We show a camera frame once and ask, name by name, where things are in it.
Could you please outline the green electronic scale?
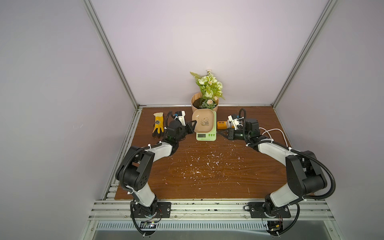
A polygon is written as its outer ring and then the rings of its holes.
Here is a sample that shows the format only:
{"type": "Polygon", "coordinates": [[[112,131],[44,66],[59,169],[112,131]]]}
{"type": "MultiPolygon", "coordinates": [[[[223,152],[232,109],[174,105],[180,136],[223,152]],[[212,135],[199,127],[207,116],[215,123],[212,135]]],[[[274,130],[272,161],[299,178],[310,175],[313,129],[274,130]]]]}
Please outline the green electronic scale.
{"type": "Polygon", "coordinates": [[[212,142],[217,139],[217,115],[216,115],[216,124],[215,128],[209,133],[196,133],[197,141],[212,142]]]}

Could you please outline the beige tray with panda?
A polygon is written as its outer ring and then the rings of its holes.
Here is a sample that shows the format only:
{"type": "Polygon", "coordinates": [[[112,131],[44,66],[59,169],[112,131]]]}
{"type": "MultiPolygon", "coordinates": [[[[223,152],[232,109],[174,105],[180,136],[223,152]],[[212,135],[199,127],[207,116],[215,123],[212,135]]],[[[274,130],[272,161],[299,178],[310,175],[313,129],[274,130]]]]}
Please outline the beige tray with panda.
{"type": "Polygon", "coordinates": [[[209,133],[215,128],[216,112],[211,109],[199,109],[193,112],[192,120],[197,122],[195,133],[209,133]]]}

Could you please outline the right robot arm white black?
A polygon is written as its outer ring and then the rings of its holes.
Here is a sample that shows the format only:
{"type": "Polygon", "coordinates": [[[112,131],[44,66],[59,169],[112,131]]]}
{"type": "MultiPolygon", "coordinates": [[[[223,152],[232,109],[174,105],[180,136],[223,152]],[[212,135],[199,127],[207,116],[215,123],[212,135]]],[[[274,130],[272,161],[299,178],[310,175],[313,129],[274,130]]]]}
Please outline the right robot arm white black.
{"type": "Polygon", "coordinates": [[[228,140],[243,140],[248,148],[265,154],[286,168],[287,182],[266,195],[263,203],[249,203],[246,210],[267,218],[288,214],[288,207],[301,201],[324,200],[336,190],[332,172],[311,151],[298,151],[261,133],[259,122],[248,119],[245,109],[228,117],[229,127],[218,133],[228,140]]]}

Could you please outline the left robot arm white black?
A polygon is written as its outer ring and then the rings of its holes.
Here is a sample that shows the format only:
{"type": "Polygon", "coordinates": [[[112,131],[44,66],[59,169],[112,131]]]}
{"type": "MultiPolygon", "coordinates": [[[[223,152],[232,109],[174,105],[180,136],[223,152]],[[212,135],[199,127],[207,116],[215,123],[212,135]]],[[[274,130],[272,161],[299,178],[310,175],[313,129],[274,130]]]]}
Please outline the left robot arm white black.
{"type": "Polygon", "coordinates": [[[152,218],[160,215],[158,198],[148,184],[153,163],[173,155],[179,147],[179,142],[195,132],[196,125],[196,120],[186,122],[185,112],[179,111],[167,124],[166,132],[158,143],[129,148],[115,178],[121,188],[134,198],[130,207],[132,218],[152,218]]]}

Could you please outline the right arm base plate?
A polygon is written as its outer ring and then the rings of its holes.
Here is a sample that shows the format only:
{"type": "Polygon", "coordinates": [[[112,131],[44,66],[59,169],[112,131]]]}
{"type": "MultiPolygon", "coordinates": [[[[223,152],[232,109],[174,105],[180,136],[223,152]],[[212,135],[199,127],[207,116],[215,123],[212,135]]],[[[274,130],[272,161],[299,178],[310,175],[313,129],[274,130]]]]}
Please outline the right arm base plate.
{"type": "Polygon", "coordinates": [[[289,219],[290,210],[287,206],[275,208],[266,202],[249,202],[243,206],[243,210],[249,212],[252,219],[289,219]]]}

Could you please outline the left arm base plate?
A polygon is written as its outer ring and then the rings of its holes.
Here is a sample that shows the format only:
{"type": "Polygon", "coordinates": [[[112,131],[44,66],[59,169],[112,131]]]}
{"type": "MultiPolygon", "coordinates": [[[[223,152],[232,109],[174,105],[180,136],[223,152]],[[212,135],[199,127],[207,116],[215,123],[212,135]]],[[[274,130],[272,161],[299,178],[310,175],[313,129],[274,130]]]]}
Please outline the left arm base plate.
{"type": "Polygon", "coordinates": [[[171,202],[154,202],[151,206],[145,207],[135,201],[130,202],[131,216],[134,218],[150,219],[150,218],[170,218],[172,203],[171,202]]]}

